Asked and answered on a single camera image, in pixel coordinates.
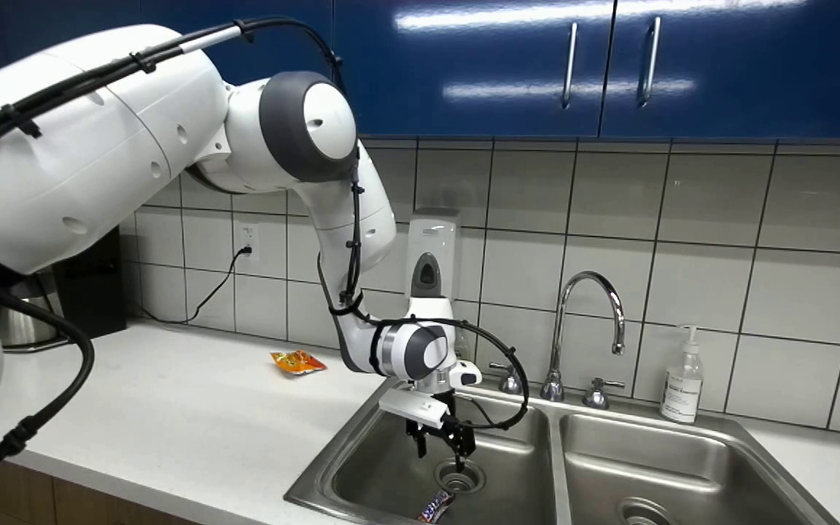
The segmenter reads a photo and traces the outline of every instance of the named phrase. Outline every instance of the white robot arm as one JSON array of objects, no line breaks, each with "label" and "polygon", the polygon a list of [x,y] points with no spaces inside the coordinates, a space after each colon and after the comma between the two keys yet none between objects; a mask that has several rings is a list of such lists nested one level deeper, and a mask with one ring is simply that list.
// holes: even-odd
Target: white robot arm
[{"label": "white robot arm", "polygon": [[[0,273],[33,273],[84,251],[182,172],[226,191],[291,188],[319,231],[348,366],[396,379],[383,407],[471,454],[475,442],[456,428],[442,393],[479,385],[481,372],[456,356],[450,323],[417,320],[450,318],[450,301],[414,301],[409,318],[389,323],[358,311],[355,277],[392,245],[396,225],[350,105],[312,72],[226,83],[195,50],[239,31],[183,40],[183,54],[144,63],[46,114],[13,114],[16,132],[0,137]],[[172,38],[182,35],[127,27],[49,46],[0,69],[0,107]]]}]

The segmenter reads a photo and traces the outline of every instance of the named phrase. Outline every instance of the stainless steel sink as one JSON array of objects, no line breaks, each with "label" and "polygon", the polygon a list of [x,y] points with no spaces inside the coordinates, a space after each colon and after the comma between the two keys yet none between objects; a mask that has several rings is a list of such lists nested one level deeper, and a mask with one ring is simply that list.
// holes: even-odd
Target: stainless steel sink
[{"label": "stainless steel sink", "polygon": [[[796,525],[834,521],[738,422],[676,425],[641,406],[596,412],[530,400],[510,432],[481,432],[456,473],[430,438],[425,457],[376,390],[287,492],[350,521],[417,521],[442,492],[458,492],[443,521],[561,525]],[[458,414],[495,419],[516,397],[460,390]]]}]

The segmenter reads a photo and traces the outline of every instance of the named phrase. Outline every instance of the countertop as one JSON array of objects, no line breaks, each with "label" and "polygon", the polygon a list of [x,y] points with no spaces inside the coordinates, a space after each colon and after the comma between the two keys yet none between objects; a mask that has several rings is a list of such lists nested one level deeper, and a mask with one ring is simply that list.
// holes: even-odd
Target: countertop
[{"label": "countertop", "polygon": [[[329,515],[283,501],[383,379],[325,372],[287,379],[262,339],[135,323],[96,339],[96,369],[16,464],[195,521],[310,525]],[[75,372],[59,346],[8,356],[0,433]],[[742,419],[790,476],[840,519],[840,433]]]}]

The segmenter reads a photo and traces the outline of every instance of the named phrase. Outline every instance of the chrome faucet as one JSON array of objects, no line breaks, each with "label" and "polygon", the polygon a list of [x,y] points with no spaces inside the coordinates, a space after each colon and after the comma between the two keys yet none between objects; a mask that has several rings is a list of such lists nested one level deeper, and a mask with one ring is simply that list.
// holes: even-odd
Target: chrome faucet
[{"label": "chrome faucet", "polygon": [[545,397],[545,400],[563,400],[561,333],[563,333],[563,318],[565,318],[565,301],[582,280],[596,280],[605,288],[608,301],[612,302],[612,318],[617,318],[612,352],[624,349],[624,307],[622,307],[617,286],[598,270],[582,270],[582,273],[568,277],[568,283],[557,293],[557,318],[554,318],[554,342],[552,342],[552,356],[548,356],[548,375],[545,375],[545,385],[539,387],[539,397]]}]

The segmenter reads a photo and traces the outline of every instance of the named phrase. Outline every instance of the soap bottle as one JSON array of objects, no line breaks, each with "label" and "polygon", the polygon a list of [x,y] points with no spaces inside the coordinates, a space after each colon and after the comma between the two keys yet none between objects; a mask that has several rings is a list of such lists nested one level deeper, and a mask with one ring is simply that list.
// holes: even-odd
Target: soap bottle
[{"label": "soap bottle", "polygon": [[676,422],[694,422],[703,397],[703,356],[694,344],[698,327],[689,327],[681,362],[669,366],[659,414]]}]

